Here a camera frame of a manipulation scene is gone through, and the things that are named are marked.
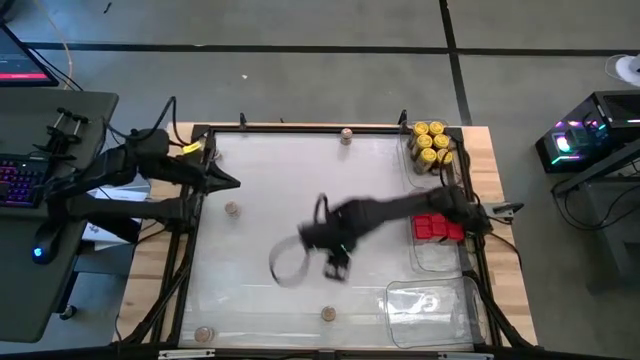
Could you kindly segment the black computer mouse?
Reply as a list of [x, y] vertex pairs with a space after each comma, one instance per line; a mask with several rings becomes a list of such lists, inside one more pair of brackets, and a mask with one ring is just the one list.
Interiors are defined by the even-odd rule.
[[35, 264], [46, 265], [56, 257], [63, 226], [55, 221], [43, 223], [35, 233], [31, 256]]

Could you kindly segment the black computer with coloured lights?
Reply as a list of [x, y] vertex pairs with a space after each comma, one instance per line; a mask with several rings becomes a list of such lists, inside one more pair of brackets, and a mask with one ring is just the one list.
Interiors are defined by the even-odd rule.
[[596, 91], [535, 143], [547, 173], [580, 172], [640, 138], [640, 90]]

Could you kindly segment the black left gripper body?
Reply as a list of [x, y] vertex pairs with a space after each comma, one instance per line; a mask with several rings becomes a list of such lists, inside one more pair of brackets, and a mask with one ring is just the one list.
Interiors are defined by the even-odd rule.
[[213, 178], [207, 174], [203, 164], [204, 153], [196, 151], [169, 158], [169, 181], [172, 184], [188, 185], [203, 193], [216, 190]]

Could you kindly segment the white printed papers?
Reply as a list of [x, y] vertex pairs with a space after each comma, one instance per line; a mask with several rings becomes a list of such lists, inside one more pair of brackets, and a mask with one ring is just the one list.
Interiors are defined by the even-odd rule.
[[[148, 199], [151, 191], [151, 184], [146, 180], [145, 184], [124, 185], [119, 187], [99, 187], [89, 192], [95, 198], [107, 200], [130, 200], [145, 201]], [[82, 240], [84, 242], [92, 242], [96, 250], [104, 250], [106, 248], [123, 245], [126, 241], [117, 237], [113, 233], [106, 231], [92, 223], [88, 223], [85, 227]]]

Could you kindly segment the backlit black keyboard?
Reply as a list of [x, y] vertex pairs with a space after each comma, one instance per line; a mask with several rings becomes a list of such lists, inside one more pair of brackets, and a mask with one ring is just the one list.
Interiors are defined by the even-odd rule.
[[38, 207], [49, 175], [46, 157], [0, 154], [0, 207]]

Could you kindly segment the dark grey desk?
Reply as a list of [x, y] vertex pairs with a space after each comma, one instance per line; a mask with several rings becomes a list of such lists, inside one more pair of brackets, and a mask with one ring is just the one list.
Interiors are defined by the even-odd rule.
[[[63, 107], [85, 116], [81, 143], [69, 148], [77, 168], [87, 166], [103, 145], [102, 123], [109, 121], [115, 93], [46, 88], [0, 89], [0, 154], [26, 155], [48, 142], [46, 127]], [[46, 207], [0, 207], [0, 341], [34, 343], [41, 339], [72, 273], [84, 220], [62, 229], [56, 257], [46, 265], [32, 260], [35, 235], [46, 221]]]

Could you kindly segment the dark computer monitor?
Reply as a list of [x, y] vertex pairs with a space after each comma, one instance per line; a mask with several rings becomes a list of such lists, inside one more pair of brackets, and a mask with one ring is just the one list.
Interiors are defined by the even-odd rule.
[[57, 87], [59, 81], [0, 23], [0, 87]]

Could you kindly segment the black clamp stand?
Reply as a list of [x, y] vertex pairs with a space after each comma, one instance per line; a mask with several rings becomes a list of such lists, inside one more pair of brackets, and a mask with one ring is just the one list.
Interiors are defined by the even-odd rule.
[[[71, 161], [76, 160], [76, 156], [68, 152], [71, 145], [78, 145], [82, 142], [79, 130], [82, 125], [89, 123], [89, 118], [83, 115], [74, 114], [69, 109], [58, 107], [59, 114], [53, 125], [47, 125], [46, 130], [49, 140], [45, 145], [34, 144], [37, 153], [47, 155], [53, 160]], [[63, 120], [71, 120], [75, 124], [72, 133], [65, 133], [60, 127]]]

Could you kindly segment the clear plastic tray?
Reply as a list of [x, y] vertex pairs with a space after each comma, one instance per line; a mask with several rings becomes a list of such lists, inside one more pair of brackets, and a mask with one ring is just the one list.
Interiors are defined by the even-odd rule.
[[[438, 172], [432, 173], [430, 169], [426, 174], [418, 175], [413, 169], [414, 161], [419, 154], [414, 155], [412, 153], [412, 147], [416, 139], [412, 136], [412, 126], [415, 122], [426, 122], [429, 124], [432, 121], [440, 121], [446, 126], [444, 134], [450, 138], [450, 146], [448, 149], [453, 153], [453, 162]], [[430, 148], [436, 152], [439, 150], [433, 146], [433, 143]], [[448, 129], [446, 122], [442, 120], [402, 120], [399, 125], [397, 149], [400, 164], [404, 170], [405, 187], [409, 191], [427, 190], [444, 185], [463, 185], [459, 166], [458, 142], [454, 139], [453, 131]]]
[[414, 241], [413, 228], [416, 226], [411, 216], [409, 218], [409, 252], [412, 267], [416, 272], [455, 272], [460, 267], [459, 246], [463, 245], [466, 238], [460, 242], [453, 242], [448, 238], [438, 242], [433, 237], [426, 242]]
[[472, 345], [488, 337], [480, 292], [466, 276], [391, 282], [383, 309], [391, 342], [400, 349]]

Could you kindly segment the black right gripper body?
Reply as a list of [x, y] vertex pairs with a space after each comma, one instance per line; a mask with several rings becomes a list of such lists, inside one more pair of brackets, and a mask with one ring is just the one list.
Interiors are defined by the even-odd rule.
[[331, 210], [327, 197], [318, 197], [311, 222], [299, 227], [299, 237], [304, 248], [350, 252], [359, 238], [366, 234], [364, 201], [353, 199]]

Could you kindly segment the dark grey equipment cart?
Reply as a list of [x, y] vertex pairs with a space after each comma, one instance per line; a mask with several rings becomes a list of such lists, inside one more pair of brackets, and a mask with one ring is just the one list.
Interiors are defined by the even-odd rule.
[[640, 139], [551, 189], [563, 220], [598, 239], [605, 265], [587, 285], [594, 294], [640, 288], [640, 166], [633, 175], [616, 174], [635, 160]]

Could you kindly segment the white round object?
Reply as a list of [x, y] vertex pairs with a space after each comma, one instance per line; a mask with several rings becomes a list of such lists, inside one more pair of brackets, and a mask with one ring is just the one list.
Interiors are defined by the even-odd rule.
[[640, 54], [613, 55], [605, 61], [604, 72], [611, 78], [640, 88]]

